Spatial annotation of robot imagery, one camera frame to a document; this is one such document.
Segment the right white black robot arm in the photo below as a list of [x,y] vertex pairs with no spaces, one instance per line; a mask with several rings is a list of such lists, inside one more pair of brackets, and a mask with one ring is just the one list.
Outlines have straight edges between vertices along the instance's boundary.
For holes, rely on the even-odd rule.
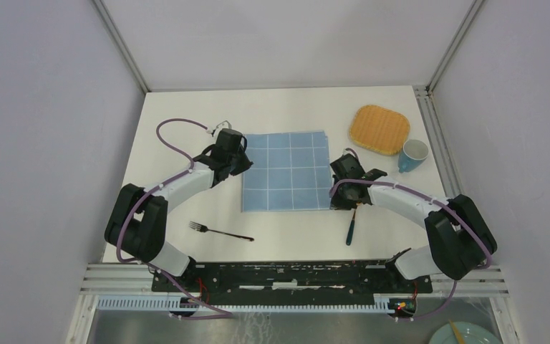
[[492,264],[498,244],[470,197],[460,194],[439,199],[427,195],[384,171],[366,171],[351,153],[330,167],[334,182],[329,191],[332,209],[379,206],[425,230],[427,245],[406,249],[388,260],[385,284],[393,292],[404,292],[418,277],[444,274],[458,281],[469,272]]

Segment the blue checked cloth napkin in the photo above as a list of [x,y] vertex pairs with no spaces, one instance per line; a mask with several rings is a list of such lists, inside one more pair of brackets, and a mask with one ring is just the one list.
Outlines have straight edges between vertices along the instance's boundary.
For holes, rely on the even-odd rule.
[[243,212],[330,208],[332,175],[324,131],[246,137],[246,154],[253,165],[242,173]]

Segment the white blue mug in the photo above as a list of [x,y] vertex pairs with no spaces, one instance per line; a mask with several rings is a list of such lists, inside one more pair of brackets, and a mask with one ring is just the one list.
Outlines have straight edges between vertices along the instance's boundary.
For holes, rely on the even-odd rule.
[[407,140],[398,155],[397,169],[399,173],[415,170],[429,156],[429,147],[421,140]]

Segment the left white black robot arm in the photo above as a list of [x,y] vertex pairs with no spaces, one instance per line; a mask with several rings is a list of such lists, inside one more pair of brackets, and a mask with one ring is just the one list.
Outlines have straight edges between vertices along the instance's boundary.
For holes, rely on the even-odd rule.
[[150,188],[132,183],[123,186],[105,229],[105,241],[167,272],[177,290],[191,290],[197,280],[191,268],[196,261],[166,241],[168,214],[196,194],[250,169],[253,163],[247,147],[245,135],[224,128],[214,143],[173,176]]

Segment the woven bamboo placemat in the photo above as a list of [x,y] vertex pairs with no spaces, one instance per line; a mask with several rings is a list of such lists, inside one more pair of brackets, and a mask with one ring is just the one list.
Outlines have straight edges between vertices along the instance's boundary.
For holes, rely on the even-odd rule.
[[348,133],[359,147],[393,156],[402,150],[410,133],[410,122],[393,110],[365,105],[356,112]]

